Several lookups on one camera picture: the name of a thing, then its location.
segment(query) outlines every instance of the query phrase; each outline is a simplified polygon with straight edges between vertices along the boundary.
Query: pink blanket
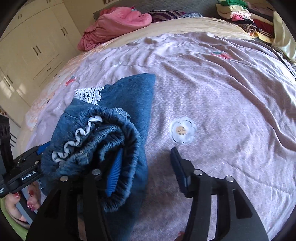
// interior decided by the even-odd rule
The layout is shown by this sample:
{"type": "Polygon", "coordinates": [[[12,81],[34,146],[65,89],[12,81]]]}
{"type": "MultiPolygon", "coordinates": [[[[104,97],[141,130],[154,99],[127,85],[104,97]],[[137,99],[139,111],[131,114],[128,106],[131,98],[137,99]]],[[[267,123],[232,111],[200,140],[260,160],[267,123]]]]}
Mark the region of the pink blanket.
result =
{"type": "Polygon", "coordinates": [[[98,20],[84,31],[77,46],[80,51],[91,50],[98,44],[146,27],[152,22],[150,14],[141,14],[129,7],[107,10],[102,11],[98,20]]]}

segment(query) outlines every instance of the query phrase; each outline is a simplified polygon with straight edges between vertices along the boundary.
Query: purple striped fabric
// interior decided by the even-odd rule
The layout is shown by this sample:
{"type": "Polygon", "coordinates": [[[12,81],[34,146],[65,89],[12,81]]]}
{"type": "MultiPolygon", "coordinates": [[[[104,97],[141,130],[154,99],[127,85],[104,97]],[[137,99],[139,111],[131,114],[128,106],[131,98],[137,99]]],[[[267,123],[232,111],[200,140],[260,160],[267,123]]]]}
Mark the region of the purple striped fabric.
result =
{"type": "Polygon", "coordinates": [[[166,20],[175,19],[186,14],[185,12],[180,11],[167,11],[167,10],[153,10],[149,14],[152,16],[152,22],[162,22],[166,20]]]}

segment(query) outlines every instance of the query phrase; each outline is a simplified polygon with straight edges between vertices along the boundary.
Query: white lace trim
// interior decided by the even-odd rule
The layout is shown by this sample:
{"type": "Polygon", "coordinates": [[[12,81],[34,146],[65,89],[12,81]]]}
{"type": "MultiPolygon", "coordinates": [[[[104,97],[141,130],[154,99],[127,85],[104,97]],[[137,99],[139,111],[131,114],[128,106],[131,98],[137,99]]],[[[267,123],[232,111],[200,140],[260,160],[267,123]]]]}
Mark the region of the white lace trim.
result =
{"type": "Polygon", "coordinates": [[[99,88],[77,89],[77,90],[75,90],[74,98],[83,100],[83,101],[90,103],[90,104],[98,105],[99,101],[102,98],[100,91],[103,89],[106,89],[106,88],[99,87],[99,88]]]}
{"type": "Polygon", "coordinates": [[[70,146],[78,146],[78,144],[81,141],[81,137],[78,136],[78,133],[80,133],[80,135],[82,135],[82,136],[86,136],[90,132],[92,122],[103,122],[103,120],[98,115],[94,118],[90,117],[89,120],[87,121],[87,126],[85,126],[85,130],[83,130],[82,128],[78,128],[76,130],[75,141],[66,142],[66,144],[64,145],[64,152],[57,152],[57,151],[52,152],[52,160],[54,162],[64,161],[63,159],[65,159],[69,155],[70,149],[68,148],[68,146],[69,145],[70,146]]]}

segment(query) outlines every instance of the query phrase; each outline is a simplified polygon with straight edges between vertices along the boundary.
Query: person's hand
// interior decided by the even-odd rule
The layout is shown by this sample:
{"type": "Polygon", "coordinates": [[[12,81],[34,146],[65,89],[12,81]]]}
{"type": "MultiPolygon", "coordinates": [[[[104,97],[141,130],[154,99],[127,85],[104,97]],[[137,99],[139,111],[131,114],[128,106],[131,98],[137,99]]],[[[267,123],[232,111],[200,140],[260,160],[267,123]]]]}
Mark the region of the person's hand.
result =
{"type": "Polygon", "coordinates": [[[182,241],[184,236],[184,232],[180,231],[178,232],[178,237],[175,239],[175,241],[182,241]]]}
{"type": "MultiPolygon", "coordinates": [[[[27,208],[31,211],[38,210],[40,208],[40,190],[37,182],[31,183],[28,186],[28,193],[30,195],[27,201],[27,208]]],[[[20,201],[19,193],[9,193],[5,197],[5,207],[9,214],[14,218],[26,222],[25,217],[20,213],[20,211],[15,206],[20,201]]]]}

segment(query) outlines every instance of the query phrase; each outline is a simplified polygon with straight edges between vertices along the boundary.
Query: blue denim fabric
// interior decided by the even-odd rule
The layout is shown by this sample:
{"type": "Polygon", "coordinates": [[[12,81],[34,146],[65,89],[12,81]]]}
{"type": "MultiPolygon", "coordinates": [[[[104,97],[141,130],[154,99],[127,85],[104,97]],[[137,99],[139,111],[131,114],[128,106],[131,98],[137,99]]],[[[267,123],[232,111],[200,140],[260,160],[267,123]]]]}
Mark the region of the blue denim fabric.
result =
{"type": "Polygon", "coordinates": [[[106,85],[98,105],[73,99],[61,116],[49,147],[44,151],[41,179],[44,193],[63,176],[84,175],[89,164],[104,161],[106,152],[124,145],[122,169],[115,193],[103,202],[113,240],[128,240],[145,197],[148,168],[144,145],[148,135],[155,75],[138,74],[106,85]],[[70,147],[61,165],[52,161],[53,151],[75,140],[75,131],[85,129],[90,117],[99,115],[103,123],[92,123],[78,147],[70,147]]]}

